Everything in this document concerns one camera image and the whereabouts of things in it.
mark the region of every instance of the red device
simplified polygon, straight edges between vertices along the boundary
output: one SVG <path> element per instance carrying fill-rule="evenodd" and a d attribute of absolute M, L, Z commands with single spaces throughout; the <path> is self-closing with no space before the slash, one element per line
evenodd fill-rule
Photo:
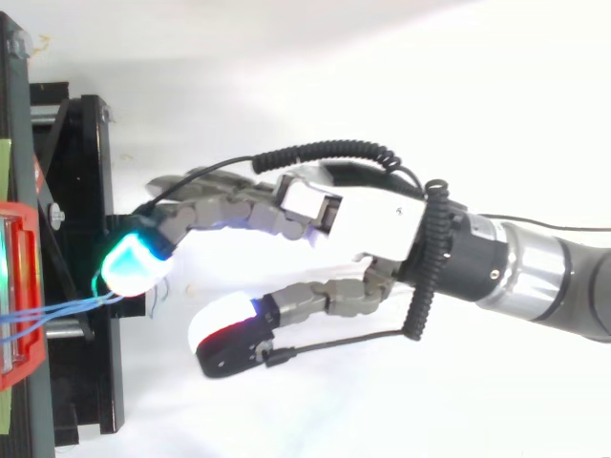
<path fill-rule="evenodd" d="M 0 315 L 42 306 L 38 258 L 38 212 L 28 205 L 0 202 Z M 0 338 L 34 325 L 0 323 Z M 0 391 L 31 375 L 45 360 L 43 326 L 0 345 Z"/>

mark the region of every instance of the silver metal cylinder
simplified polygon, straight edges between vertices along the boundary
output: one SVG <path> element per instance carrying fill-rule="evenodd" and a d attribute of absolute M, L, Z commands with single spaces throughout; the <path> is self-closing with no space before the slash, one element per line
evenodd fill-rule
<path fill-rule="evenodd" d="M 80 323 L 74 318 L 64 318 L 51 320 L 45 326 L 47 339 L 68 339 L 74 337 L 84 337 Z"/>
<path fill-rule="evenodd" d="M 482 308 L 522 320 L 540 317 L 558 295 L 566 270 L 557 239 L 503 223 L 507 266 L 495 290 L 477 302 Z"/>
<path fill-rule="evenodd" d="M 55 122 L 59 105 L 34 105 L 30 107 L 32 126 L 49 126 Z"/>

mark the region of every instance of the black cable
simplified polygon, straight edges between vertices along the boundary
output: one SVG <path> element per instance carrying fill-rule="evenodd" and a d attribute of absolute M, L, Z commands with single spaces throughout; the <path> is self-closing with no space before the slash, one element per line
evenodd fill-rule
<path fill-rule="evenodd" d="M 227 160 L 224 160 L 224 161 L 219 162 L 217 164 L 211 165 L 210 167 L 206 167 L 205 169 L 201 169 L 201 170 L 197 171 L 196 173 L 191 174 L 191 175 L 183 178 L 181 181 L 179 181 L 177 183 L 174 183 L 172 186 L 170 186 L 168 189 L 163 191 L 157 197 L 152 198 L 151 200 L 149 200 L 146 203 L 143 203 L 142 205 L 140 205 L 134 211 L 134 213 L 135 214 L 140 214 L 140 215 L 148 215 L 149 213 L 151 213 L 153 211 L 153 209 L 155 208 L 155 205 L 160 203 L 165 198 L 169 198 L 178 189 L 180 189 L 185 184 L 189 184 L 194 179 L 197 179 L 199 177 L 203 177 L 204 175 L 210 174 L 210 173 L 214 172 L 215 170 L 219 170 L 222 167 L 226 167 L 227 165 L 236 164 L 238 162 L 246 162 L 246 161 L 252 160 L 252 159 L 253 159 L 253 156 L 234 157 L 233 159 L 227 159 Z"/>
<path fill-rule="evenodd" d="M 252 168 L 256 174 L 281 169 L 303 162 L 334 158 L 359 158 L 372 160 L 380 164 L 388 173 L 402 172 L 414 182 L 421 195 L 424 195 L 422 183 L 407 167 L 401 165 L 401 158 L 386 146 L 360 140 L 328 140 L 306 145 L 290 146 L 282 150 L 270 151 L 256 155 L 252 159 Z"/>
<path fill-rule="evenodd" d="M 424 255 L 411 296 L 403 333 L 419 341 L 431 310 L 432 298 L 450 252 L 451 213 L 448 183 L 435 179 L 427 183 L 427 208 L 424 213 Z"/>
<path fill-rule="evenodd" d="M 362 336 L 349 337 L 347 339 L 338 339 L 337 341 L 322 342 L 317 344 L 314 343 L 312 345 L 301 346 L 295 348 L 295 352 L 296 354 L 301 355 L 302 353 L 307 353 L 308 351 L 324 350 L 326 348 L 333 348 L 335 346 L 349 344 L 358 344 L 359 342 L 371 341 L 373 339 L 379 339 L 381 337 L 400 336 L 402 334 L 403 333 L 401 330 L 372 332 L 370 334 L 364 334 Z"/>
<path fill-rule="evenodd" d="M 570 231 L 570 232 L 611 232 L 611 227 L 578 227 L 578 226 L 556 226 L 555 224 L 548 224 L 547 222 L 537 221 L 536 219 L 528 219 L 523 217 L 512 217 L 509 215 L 490 215 L 482 214 L 484 218 L 488 219 L 506 219 L 508 221 L 526 222 L 528 224 L 534 224 L 535 226 L 545 227 L 547 229 L 553 229 L 555 231 Z"/>
<path fill-rule="evenodd" d="M 278 348 L 276 350 L 271 350 L 267 355 L 265 355 L 265 365 L 267 367 L 272 367 L 274 365 L 286 363 L 291 358 L 295 358 L 297 355 L 301 355 L 302 353 L 307 353 L 308 351 L 316 351 L 316 350 L 324 350 L 327 348 L 333 348 L 335 346 L 341 345 L 349 345 L 349 344 L 358 344 L 359 342 L 370 341 L 373 339 L 379 339 L 381 337 L 390 337 L 390 336 L 402 336 L 402 330 L 396 331 L 381 331 L 381 332 L 372 332 L 370 334 L 365 334 L 358 337 L 350 337 L 347 339 L 339 339 L 337 341 L 329 341 L 322 343 L 315 343 L 313 345 L 306 345 L 300 347 L 291 346 L 289 348 Z"/>
<path fill-rule="evenodd" d="M 416 174 L 414 172 L 412 172 L 410 169 L 408 169 L 406 166 L 401 165 L 399 167 L 397 167 L 396 169 L 394 169 L 394 172 L 402 172 L 405 175 L 407 175 L 408 177 L 411 178 L 411 180 L 413 181 L 413 184 L 415 184 L 415 187 L 421 192 L 423 193 L 424 188 L 422 187 L 422 183 L 420 182 L 420 180 L 418 179 L 418 177 L 416 176 Z"/>

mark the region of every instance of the green led light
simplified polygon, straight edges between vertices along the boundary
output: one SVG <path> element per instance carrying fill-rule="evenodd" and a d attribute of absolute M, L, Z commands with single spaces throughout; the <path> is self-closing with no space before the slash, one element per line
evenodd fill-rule
<path fill-rule="evenodd" d="M 133 297 L 153 288 L 171 268 L 171 260 L 160 260 L 138 234 L 130 233 L 106 256 L 101 275 L 115 294 Z"/>

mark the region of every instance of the black bracket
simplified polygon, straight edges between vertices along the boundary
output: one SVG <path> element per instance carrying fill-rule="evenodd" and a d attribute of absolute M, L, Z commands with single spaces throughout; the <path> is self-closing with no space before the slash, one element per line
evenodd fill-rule
<path fill-rule="evenodd" d="M 32 84 L 38 203 L 47 303 L 91 297 L 100 247 L 114 229 L 108 107 L 97 95 L 69 99 L 68 83 Z M 57 216 L 57 207 L 65 219 Z M 82 337 L 49 339 L 55 444 L 78 444 L 80 425 L 102 434 L 124 423 L 118 318 L 144 316 L 144 296 L 81 314 Z"/>

